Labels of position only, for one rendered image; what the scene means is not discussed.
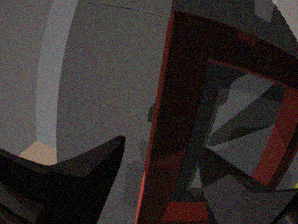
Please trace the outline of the dark red rectangular frame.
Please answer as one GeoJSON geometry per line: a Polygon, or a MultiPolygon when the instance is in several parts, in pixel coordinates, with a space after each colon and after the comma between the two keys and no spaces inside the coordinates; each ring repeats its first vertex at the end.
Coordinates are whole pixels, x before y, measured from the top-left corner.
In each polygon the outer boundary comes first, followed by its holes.
{"type": "Polygon", "coordinates": [[[166,30],[134,224],[210,224],[202,148],[274,190],[298,152],[298,57],[189,12],[166,30]]]}

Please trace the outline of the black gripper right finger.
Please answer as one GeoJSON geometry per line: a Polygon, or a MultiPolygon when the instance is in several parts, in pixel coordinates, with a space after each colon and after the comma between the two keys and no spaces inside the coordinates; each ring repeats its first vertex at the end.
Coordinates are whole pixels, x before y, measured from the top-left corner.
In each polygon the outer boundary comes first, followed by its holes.
{"type": "Polygon", "coordinates": [[[198,164],[210,224],[275,224],[298,208],[298,188],[270,189],[212,149],[201,149],[198,164]]]}

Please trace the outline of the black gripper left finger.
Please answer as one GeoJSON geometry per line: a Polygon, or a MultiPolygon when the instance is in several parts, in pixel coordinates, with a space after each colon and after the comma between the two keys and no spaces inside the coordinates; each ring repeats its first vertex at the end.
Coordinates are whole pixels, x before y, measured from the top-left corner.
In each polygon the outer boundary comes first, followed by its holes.
{"type": "Polygon", "coordinates": [[[55,165],[0,149],[0,181],[51,210],[57,224],[97,224],[124,149],[125,136],[120,135],[55,165]]]}

